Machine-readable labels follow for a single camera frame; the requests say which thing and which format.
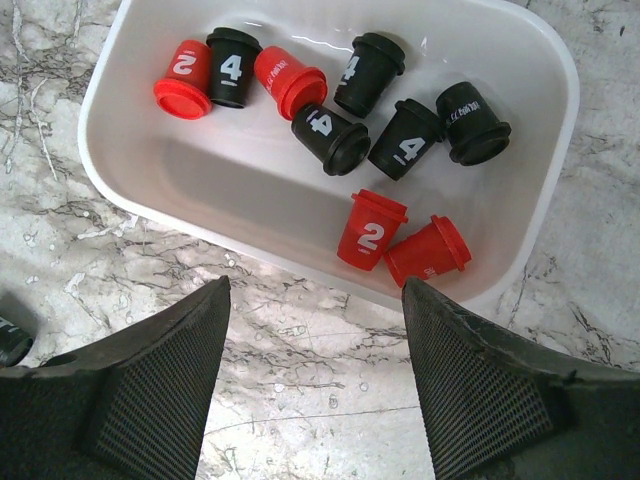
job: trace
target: red lid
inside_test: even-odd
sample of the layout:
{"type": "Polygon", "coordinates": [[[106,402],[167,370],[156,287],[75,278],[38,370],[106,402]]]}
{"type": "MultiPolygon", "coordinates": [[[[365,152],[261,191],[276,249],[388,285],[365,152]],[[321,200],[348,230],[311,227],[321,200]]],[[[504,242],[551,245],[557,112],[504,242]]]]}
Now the red lid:
{"type": "Polygon", "coordinates": [[[463,271],[465,263],[470,262],[472,258],[464,238],[449,218],[433,215],[431,221],[438,228],[442,239],[447,244],[458,270],[463,271]]]}
{"type": "Polygon", "coordinates": [[[180,80],[158,80],[153,86],[153,93],[158,106],[178,118],[195,120],[211,111],[211,102],[207,95],[180,80]]]}
{"type": "Polygon", "coordinates": [[[359,193],[351,195],[356,202],[363,202],[369,208],[381,213],[382,215],[396,220],[399,223],[407,223],[409,219],[405,215],[407,207],[390,198],[378,195],[371,190],[361,189],[359,193]]]}
{"type": "Polygon", "coordinates": [[[277,98],[278,112],[293,120],[298,110],[309,103],[322,105],[328,93],[327,78],[316,67],[307,67],[291,77],[277,98]]]}

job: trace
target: gray marble surface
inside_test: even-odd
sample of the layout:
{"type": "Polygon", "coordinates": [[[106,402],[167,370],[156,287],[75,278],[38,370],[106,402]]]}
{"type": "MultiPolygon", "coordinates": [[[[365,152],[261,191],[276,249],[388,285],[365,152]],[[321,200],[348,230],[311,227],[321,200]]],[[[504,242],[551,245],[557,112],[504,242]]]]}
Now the gray marble surface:
{"type": "MultiPolygon", "coordinates": [[[[526,269],[481,313],[640,370],[640,4],[518,3],[566,41],[582,103],[526,269]]],[[[429,478],[399,314],[127,214],[87,179],[76,122],[118,4],[0,0],[0,314],[37,329],[25,364],[228,275],[198,478],[429,478]]]]}

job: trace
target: black lidded container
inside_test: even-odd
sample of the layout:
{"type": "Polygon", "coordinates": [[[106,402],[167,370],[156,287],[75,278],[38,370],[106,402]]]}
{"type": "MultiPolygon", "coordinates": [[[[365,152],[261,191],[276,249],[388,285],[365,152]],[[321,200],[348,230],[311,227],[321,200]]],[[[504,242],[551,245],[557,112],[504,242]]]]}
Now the black lidded container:
{"type": "Polygon", "coordinates": [[[33,340],[27,332],[0,317],[0,368],[20,363],[32,345],[33,340]]]}
{"type": "Polygon", "coordinates": [[[501,122],[469,82],[457,83],[436,100],[451,143],[451,160],[465,166],[491,160],[509,146],[511,126],[501,122]]]}
{"type": "Polygon", "coordinates": [[[396,103],[396,114],[369,153],[369,161],[393,180],[400,180],[436,143],[445,139],[440,118],[408,98],[396,103]]]}
{"type": "Polygon", "coordinates": [[[258,40],[233,28],[218,27],[207,36],[211,48],[209,99],[216,105],[244,108],[253,65],[262,51],[258,40]]]}
{"type": "Polygon", "coordinates": [[[377,33],[353,41],[353,55],[340,78],[333,100],[344,110],[365,118],[392,80],[404,72],[404,51],[377,33]]]}
{"type": "Polygon", "coordinates": [[[324,165],[327,175],[346,175],[367,156],[367,127],[351,123],[322,105],[310,103],[298,111],[291,131],[324,165]]]}

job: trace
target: black lid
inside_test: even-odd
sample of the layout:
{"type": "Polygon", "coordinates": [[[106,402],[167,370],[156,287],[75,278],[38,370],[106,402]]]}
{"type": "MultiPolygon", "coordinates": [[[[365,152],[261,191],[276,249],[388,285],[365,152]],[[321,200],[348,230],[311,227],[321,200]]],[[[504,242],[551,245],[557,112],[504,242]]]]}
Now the black lid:
{"type": "Polygon", "coordinates": [[[423,120],[431,128],[434,138],[437,142],[443,142],[447,137],[442,120],[435,113],[422,105],[420,102],[407,98],[396,102],[396,110],[401,108],[413,113],[416,117],[423,120]]]}
{"type": "Polygon", "coordinates": [[[234,42],[240,42],[254,48],[258,52],[262,51],[262,47],[260,46],[260,42],[258,42],[258,40],[256,40],[248,33],[241,32],[240,30],[236,30],[235,28],[218,27],[214,29],[213,32],[207,35],[207,45],[211,47],[213,42],[216,40],[231,40],[234,42]]]}
{"type": "Polygon", "coordinates": [[[331,146],[329,159],[323,169],[327,175],[346,175],[360,165],[369,153],[371,139],[362,123],[355,123],[345,130],[331,146]]]}
{"type": "Polygon", "coordinates": [[[402,75],[404,72],[404,51],[400,46],[387,37],[380,35],[379,33],[365,33],[360,37],[356,37],[353,40],[353,47],[355,48],[359,43],[370,45],[377,48],[382,53],[387,55],[398,66],[398,75],[402,75]]]}
{"type": "Polygon", "coordinates": [[[491,160],[509,146],[511,125],[500,122],[495,128],[481,135],[466,138],[455,145],[449,157],[465,167],[479,165],[491,160]]]}

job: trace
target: mesh texture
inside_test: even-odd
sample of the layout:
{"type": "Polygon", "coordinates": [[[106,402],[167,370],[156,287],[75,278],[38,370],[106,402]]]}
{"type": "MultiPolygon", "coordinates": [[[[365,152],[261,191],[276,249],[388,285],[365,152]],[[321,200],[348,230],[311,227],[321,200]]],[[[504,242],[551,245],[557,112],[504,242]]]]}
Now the mesh texture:
{"type": "Polygon", "coordinates": [[[459,312],[446,300],[405,289],[411,362],[438,480],[463,478],[554,428],[536,382],[464,342],[451,328],[459,312]]]}
{"type": "Polygon", "coordinates": [[[195,477],[224,346],[224,310],[203,302],[152,348],[117,367],[87,435],[93,455],[134,478],[195,477]]]}

